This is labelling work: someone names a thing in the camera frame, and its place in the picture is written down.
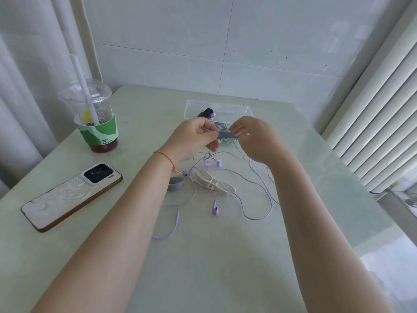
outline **hand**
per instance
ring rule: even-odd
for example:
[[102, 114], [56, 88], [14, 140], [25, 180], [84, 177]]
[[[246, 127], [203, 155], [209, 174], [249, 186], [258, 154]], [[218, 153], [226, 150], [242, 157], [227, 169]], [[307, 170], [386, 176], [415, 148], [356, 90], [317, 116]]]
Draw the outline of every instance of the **hand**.
[[212, 152], [219, 148], [218, 129], [208, 119], [198, 117], [182, 122], [159, 151], [166, 153], [175, 165], [190, 159], [203, 146]]
[[239, 135], [239, 144], [246, 155], [267, 166], [285, 149], [272, 126], [258, 118], [243, 116], [229, 130], [234, 136]]

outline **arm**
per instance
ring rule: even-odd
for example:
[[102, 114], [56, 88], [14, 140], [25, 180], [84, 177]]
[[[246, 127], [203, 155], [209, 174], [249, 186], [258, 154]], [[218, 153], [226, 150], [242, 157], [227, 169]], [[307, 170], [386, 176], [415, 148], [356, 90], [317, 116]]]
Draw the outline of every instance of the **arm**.
[[276, 190], [301, 294], [309, 313], [392, 312], [313, 187], [302, 165], [262, 120], [231, 127], [242, 149], [266, 164]]
[[[218, 148], [218, 131], [204, 118], [183, 122], [160, 148], [176, 164], [206, 145]], [[154, 153], [117, 203], [65, 265], [33, 312], [124, 312], [138, 279], [164, 200], [172, 163]]]

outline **table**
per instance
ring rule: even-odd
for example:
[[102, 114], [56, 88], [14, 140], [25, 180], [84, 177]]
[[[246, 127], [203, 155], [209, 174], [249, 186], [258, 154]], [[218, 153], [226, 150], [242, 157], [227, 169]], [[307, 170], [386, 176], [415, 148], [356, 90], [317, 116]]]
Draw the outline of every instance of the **table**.
[[[123, 86], [112, 96], [120, 132], [118, 147], [93, 153], [74, 131], [0, 201], [0, 305], [2, 312], [28, 312], [59, 270], [108, 212], [146, 159], [183, 120], [188, 99], [249, 105], [269, 122], [300, 160], [343, 234], [397, 312], [417, 310], [417, 248], [332, 153], [291, 104], [167, 89]], [[236, 152], [234, 146], [223, 150]], [[228, 154], [223, 167], [257, 177]], [[123, 181], [46, 233], [38, 233], [20, 207], [98, 162]], [[182, 163], [180, 171], [190, 167]], [[273, 184], [259, 170], [269, 189]], [[242, 194], [247, 214], [268, 212], [262, 189], [215, 171]], [[165, 203], [188, 200], [187, 180]], [[278, 205], [263, 221], [245, 219], [233, 199], [197, 188], [181, 208], [178, 228], [165, 241], [152, 241], [127, 312], [305, 312]], [[159, 214], [154, 234], [168, 234], [176, 208]]]

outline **plastic storage container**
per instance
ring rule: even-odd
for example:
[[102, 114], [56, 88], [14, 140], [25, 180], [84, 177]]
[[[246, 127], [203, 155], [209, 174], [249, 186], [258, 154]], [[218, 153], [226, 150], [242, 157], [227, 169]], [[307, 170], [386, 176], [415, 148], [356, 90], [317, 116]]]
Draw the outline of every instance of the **plastic storage container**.
[[86, 101], [78, 80], [71, 81], [58, 98], [74, 112], [74, 121], [93, 152], [104, 153], [117, 146], [116, 116], [110, 104], [111, 90], [96, 79], [86, 79], [91, 100]]
[[207, 108], [212, 109], [216, 113], [213, 121], [228, 125], [233, 124], [244, 115], [253, 116], [251, 108], [247, 105], [187, 100], [187, 103], [185, 104], [184, 118], [186, 120], [195, 118], [200, 114], [200, 112], [203, 112]]

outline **forearm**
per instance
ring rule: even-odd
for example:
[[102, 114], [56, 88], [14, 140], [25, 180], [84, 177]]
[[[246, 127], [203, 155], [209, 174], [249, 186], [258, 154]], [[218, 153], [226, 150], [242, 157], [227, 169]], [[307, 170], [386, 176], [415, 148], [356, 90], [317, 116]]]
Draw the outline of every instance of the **forearm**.
[[46, 290], [34, 312], [124, 312], [172, 164], [154, 154]]
[[268, 166], [309, 313], [392, 312], [298, 160], [284, 148]]

